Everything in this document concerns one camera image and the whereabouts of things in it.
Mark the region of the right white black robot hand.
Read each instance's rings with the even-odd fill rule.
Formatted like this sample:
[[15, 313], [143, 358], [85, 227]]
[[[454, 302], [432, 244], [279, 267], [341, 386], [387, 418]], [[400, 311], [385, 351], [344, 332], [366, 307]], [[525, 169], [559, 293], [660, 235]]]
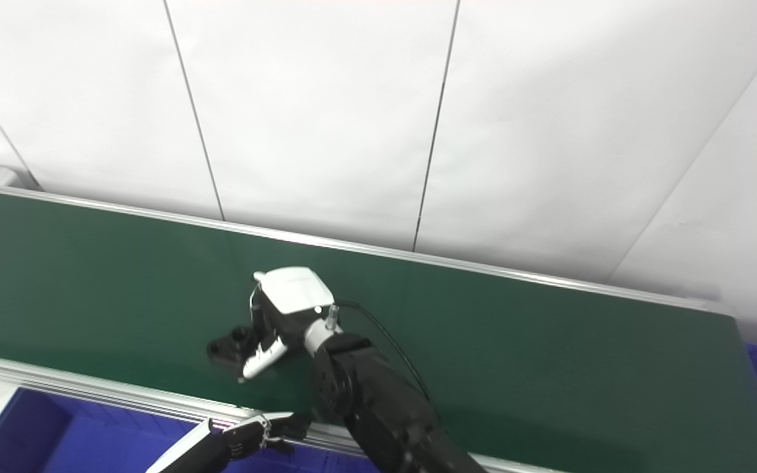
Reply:
[[252, 347], [241, 350], [241, 380], [252, 379], [289, 351], [315, 355], [328, 338], [342, 332], [333, 293], [309, 267], [280, 267], [254, 273], [250, 294]]

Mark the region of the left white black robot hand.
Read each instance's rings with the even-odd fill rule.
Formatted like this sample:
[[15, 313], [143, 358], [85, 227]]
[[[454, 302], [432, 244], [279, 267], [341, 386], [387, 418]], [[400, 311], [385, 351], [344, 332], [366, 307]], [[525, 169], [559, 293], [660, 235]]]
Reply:
[[147, 472], [222, 472], [233, 461], [264, 450], [291, 455], [291, 441], [306, 438], [310, 418], [292, 411], [260, 413], [218, 429], [210, 418], [172, 444]]

